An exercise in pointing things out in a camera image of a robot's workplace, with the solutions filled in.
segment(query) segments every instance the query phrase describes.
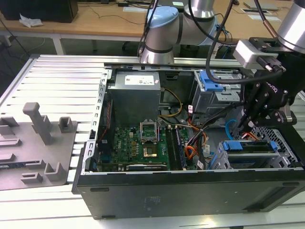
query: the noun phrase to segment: computer tower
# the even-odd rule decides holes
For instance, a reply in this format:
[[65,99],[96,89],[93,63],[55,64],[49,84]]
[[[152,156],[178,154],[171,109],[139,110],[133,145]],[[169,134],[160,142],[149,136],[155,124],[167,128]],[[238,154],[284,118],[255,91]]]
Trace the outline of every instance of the computer tower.
[[0,10],[7,20],[31,19],[71,23],[78,12],[77,0],[2,0]]

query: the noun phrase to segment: blue cable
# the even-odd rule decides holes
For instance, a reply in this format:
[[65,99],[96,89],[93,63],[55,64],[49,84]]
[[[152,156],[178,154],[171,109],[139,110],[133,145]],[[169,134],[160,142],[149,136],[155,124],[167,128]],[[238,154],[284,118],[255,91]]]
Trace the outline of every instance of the blue cable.
[[228,51],[229,51],[229,46],[227,47],[227,50],[224,52],[223,58],[224,58],[225,55],[228,53]]
[[230,124],[231,122],[237,122],[237,120],[236,120],[236,119],[231,119],[230,121],[228,121],[228,122],[225,124],[224,129],[225,129],[225,133],[227,134],[228,138],[229,138],[230,140],[234,140],[234,139],[232,138],[232,136],[230,135],[229,128],[228,128],[228,127],[229,127],[229,124]]

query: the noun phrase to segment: floor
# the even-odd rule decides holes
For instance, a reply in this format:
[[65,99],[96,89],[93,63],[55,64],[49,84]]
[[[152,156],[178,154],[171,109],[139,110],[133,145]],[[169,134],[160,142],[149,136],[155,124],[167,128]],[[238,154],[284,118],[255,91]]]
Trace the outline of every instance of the floor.
[[[49,38],[33,38],[33,37],[17,37],[17,40],[30,54],[56,54],[52,39]],[[12,39],[11,46],[5,47],[0,40],[0,96],[18,74],[28,57],[23,49]],[[108,55],[108,56],[136,56],[138,42],[129,42],[125,50],[122,50],[124,42],[117,41],[97,41],[98,50],[92,50],[91,40],[63,39],[63,46],[67,55]],[[175,46],[175,57],[194,57],[206,58],[209,47],[201,46],[194,55],[193,50],[198,49],[196,46],[184,47]],[[222,58],[226,52],[223,47],[217,54],[217,58]],[[232,57],[232,52],[226,53],[226,58]]]

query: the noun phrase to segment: gray power supply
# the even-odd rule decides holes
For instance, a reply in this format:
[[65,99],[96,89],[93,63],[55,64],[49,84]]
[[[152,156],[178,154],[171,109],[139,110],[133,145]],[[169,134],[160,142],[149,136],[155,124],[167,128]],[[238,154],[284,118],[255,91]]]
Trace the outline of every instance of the gray power supply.
[[158,73],[117,73],[108,91],[113,99],[116,126],[139,126],[145,119],[157,119],[161,94]]

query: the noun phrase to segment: motherboard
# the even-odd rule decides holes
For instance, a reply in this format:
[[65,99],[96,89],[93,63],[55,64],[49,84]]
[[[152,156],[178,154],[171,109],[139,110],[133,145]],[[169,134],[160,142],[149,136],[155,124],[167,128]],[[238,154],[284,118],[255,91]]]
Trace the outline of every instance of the motherboard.
[[188,132],[182,127],[117,127],[111,154],[100,152],[97,169],[100,172],[195,169],[184,155],[188,139]]

